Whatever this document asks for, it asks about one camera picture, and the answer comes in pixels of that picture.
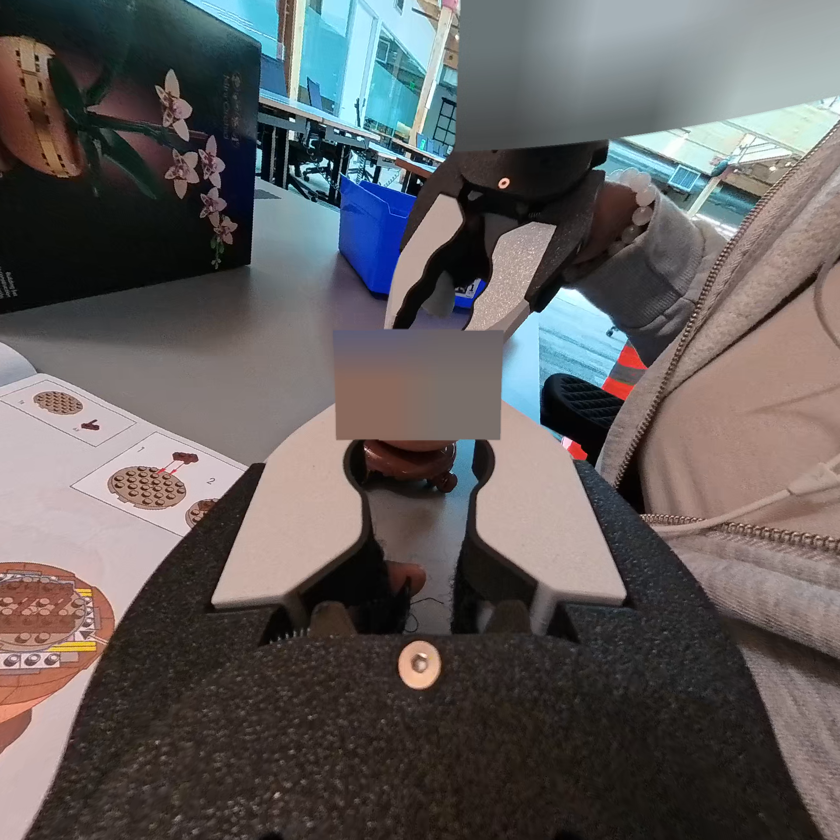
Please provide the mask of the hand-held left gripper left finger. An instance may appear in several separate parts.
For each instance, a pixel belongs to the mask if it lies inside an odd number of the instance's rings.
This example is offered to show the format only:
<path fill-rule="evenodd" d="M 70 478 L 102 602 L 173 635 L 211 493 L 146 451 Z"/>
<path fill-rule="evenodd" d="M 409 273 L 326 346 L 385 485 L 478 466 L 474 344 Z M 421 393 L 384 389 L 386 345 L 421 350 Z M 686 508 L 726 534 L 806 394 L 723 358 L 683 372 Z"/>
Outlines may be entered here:
<path fill-rule="evenodd" d="M 371 511 L 336 437 L 336 405 L 268 457 L 212 596 L 218 610 L 281 606 L 307 613 L 303 596 L 373 539 Z"/>

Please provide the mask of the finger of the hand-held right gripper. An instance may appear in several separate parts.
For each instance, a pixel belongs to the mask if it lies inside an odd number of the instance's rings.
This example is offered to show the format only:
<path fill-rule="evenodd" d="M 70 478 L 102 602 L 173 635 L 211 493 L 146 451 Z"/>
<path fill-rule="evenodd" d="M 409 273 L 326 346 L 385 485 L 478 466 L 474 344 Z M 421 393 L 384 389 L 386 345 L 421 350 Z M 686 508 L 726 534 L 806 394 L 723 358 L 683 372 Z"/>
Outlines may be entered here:
<path fill-rule="evenodd" d="M 514 333 L 531 313 L 525 299 L 556 226 L 531 222 L 500 236 L 490 256 L 490 278 L 466 324 L 468 332 Z"/>
<path fill-rule="evenodd" d="M 455 282 L 449 262 L 464 223 L 457 198 L 437 195 L 428 205 L 416 199 L 394 269 L 384 329 L 408 329 L 420 311 L 436 319 L 453 314 Z"/>

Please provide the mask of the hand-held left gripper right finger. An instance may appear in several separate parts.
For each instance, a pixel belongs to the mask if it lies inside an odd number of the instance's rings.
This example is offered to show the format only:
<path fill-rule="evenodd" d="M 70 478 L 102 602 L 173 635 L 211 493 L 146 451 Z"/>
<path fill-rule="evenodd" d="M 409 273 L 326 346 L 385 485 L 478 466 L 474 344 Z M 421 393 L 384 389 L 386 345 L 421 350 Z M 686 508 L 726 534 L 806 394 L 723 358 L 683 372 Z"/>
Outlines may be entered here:
<path fill-rule="evenodd" d="M 478 439 L 459 555 L 459 631 L 477 633 L 490 606 L 519 602 L 528 630 L 551 634 L 564 608 L 623 607 L 627 590 L 573 458 L 506 402 L 500 437 Z"/>

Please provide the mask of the blue plastic bin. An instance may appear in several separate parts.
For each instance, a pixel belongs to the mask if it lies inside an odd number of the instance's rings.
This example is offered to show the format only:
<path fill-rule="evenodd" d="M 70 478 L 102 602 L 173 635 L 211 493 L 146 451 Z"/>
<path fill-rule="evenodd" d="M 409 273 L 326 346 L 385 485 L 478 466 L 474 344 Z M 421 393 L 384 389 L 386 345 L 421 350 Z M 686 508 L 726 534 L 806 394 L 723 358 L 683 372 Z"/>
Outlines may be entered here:
<path fill-rule="evenodd" d="M 341 176 L 339 252 L 368 291 L 387 298 L 414 196 Z"/>

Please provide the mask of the brick pot model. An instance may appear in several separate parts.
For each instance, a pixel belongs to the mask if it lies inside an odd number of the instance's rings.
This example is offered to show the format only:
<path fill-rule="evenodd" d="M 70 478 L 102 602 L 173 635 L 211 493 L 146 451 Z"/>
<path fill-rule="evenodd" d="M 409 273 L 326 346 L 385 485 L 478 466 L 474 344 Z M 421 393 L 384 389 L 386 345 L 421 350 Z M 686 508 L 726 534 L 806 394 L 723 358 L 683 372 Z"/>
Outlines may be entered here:
<path fill-rule="evenodd" d="M 366 439 L 364 478 L 384 477 L 400 482 L 425 481 L 448 494 L 458 484 L 452 471 L 457 454 L 456 441 L 385 441 Z"/>

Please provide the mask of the person's right hand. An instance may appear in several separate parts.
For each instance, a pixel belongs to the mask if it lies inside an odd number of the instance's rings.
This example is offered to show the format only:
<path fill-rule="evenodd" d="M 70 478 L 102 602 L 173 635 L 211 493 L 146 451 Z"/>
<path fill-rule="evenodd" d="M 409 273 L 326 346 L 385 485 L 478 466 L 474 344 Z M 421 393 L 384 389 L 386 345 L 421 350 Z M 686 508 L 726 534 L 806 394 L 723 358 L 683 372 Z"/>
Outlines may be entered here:
<path fill-rule="evenodd" d="M 598 193 L 591 229 L 573 263 L 563 274 L 566 286 L 579 284 L 600 269 L 615 253 L 616 244 L 628 245 L 624 232 L 631 226 L 646 232 L 648 222 L 636 223 L 633 216 L 640 207 L 636 193 L 620 182 L 604 181 Z"/>

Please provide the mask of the black mesh chair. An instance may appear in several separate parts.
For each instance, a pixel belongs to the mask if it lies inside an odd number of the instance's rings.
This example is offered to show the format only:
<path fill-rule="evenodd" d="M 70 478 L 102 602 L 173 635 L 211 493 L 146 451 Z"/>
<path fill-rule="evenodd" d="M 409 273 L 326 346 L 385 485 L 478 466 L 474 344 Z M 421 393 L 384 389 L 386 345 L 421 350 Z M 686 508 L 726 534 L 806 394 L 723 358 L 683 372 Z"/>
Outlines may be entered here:
<path fill-rule="evenodd" d="M 570 374 L 556 373 L 542 385 L 541 424 L 581 446 L 595 465 L 623 400 Z"/>

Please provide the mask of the background office desks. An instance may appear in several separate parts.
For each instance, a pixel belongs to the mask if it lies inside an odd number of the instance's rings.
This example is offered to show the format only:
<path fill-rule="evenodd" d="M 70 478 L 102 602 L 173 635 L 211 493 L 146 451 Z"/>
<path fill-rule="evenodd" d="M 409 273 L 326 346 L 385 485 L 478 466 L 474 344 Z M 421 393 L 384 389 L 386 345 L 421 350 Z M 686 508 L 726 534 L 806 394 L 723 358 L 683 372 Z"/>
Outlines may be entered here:
<path fill-rule="evenodd" d="M 382 167 L 404 172 L 402 191 L 416 195 L 444 156 L 343 122 L 325 111 L 259 90 L 259 177 L 338 207 L 344 177 L 377 184 Z"/>

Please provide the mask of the white instruction booklet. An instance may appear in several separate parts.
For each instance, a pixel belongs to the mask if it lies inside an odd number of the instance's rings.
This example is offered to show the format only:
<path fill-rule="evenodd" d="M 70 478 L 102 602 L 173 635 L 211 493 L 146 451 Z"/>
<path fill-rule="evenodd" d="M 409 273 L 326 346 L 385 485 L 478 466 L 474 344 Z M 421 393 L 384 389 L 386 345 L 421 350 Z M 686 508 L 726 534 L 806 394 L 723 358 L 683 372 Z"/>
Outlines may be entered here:
<path fill-rule="evenodd" d="M 1 837 L 23 838 L 134 597 L 245 472 L 1 359 Z"/>

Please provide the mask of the black flower print box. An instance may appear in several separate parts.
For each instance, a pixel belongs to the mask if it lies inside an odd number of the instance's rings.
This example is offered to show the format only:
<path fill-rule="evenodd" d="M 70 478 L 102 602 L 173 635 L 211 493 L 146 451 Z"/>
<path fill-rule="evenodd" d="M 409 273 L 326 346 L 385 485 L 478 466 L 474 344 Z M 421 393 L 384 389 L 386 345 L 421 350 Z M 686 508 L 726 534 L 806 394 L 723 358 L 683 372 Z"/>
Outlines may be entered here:
<path fill-rule="evenodd" d="M 204 4 L 2 1 L 2 314 L 249 265 L 261 57 Z"/>

